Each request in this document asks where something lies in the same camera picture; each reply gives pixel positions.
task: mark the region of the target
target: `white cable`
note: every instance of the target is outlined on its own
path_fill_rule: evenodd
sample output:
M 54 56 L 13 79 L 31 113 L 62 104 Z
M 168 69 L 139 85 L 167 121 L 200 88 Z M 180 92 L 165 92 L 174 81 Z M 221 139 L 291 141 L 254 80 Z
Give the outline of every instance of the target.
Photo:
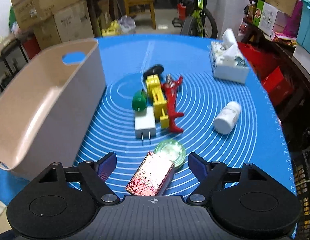
M 298 184 L 296 184 L 295 186 L 297 187 L 297 186 L 299 186 L 299 185 L 301 185 L 301 184 L 304 184 L 304 183 L 306 183 L 306 182 L 310 182 L 310 180 L 306 180 L 306 181 L 304 181 L 304 182 L 298 183 Z

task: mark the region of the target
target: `teal plastic bin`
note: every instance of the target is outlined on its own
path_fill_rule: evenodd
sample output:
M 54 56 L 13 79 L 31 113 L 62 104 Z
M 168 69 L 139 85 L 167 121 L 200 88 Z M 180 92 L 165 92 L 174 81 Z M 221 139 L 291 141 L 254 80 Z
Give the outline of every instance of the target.
M 303 1 L 303 11 L 297 43 L 310 53 L 310 0 L 301 1 Z

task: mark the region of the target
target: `black basket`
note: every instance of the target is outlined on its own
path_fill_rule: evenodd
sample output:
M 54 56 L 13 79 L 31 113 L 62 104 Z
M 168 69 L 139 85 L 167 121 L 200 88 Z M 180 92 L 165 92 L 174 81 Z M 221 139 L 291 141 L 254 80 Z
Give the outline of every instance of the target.
M 295 239 L 310 239 L 310 156 L 303 152 L 292 160 L 296 193 L 302 206 Z

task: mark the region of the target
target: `red figurine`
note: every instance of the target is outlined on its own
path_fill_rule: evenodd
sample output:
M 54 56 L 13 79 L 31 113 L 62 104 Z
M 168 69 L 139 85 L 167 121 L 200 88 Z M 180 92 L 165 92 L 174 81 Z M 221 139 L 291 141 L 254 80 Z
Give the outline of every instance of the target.
M 182 133 L 184 130 L 175 124 L 175 118 L 184 116 L 184 113 L 176 112 L 177 89 L 182 84 L 183 77 L 180 76 L 175 81 L 170 74 L 166 76 L 166 82 L 161 84 L 161 88 L 165 91 L 167 100 L 167 114 L 169 117 L 169 131 L 173 133 Z

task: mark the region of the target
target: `blue tabletop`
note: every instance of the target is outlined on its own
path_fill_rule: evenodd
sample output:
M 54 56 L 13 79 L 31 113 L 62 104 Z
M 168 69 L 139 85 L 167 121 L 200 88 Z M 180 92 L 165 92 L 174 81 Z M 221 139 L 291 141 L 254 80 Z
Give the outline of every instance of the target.
M 117 155 L 117 167 L 106 181 L 120 198 L 125 186 L 146 153 L 167 138 L 180 141 L 187 154 L 196 152 L 207 161 L 219 160 L 231 167 L 252 162 L 295 194 L 295 184 L 287 145 L 274 108 L 257 77 L 250 71 L 246 84 L 215 80 L 209 60 L 211 39 L 178 35 L 128 35 L 100 38 L 99 48 L 107 89 L 74 165 L 100 159 L 110 151 Z M 154 64 L 164 66 L 164 74 L 184 77 L 177 97 L 177 110 L 185 116 L 176 123 L 184 133 L 173 135 L 160 129 L 157 136 L 142 144 L 135 138 L 133 94 L 142 89 L 142 72 Z M 242 106 L 238 123 L 229 135 L 212 127 L 214 117 L 229 102 Z M 5 204 L 27 181 L 0 170 L 0 200 Z M 187 161 L 175 173 L 165 195 L 188 196 L 199 184 Z

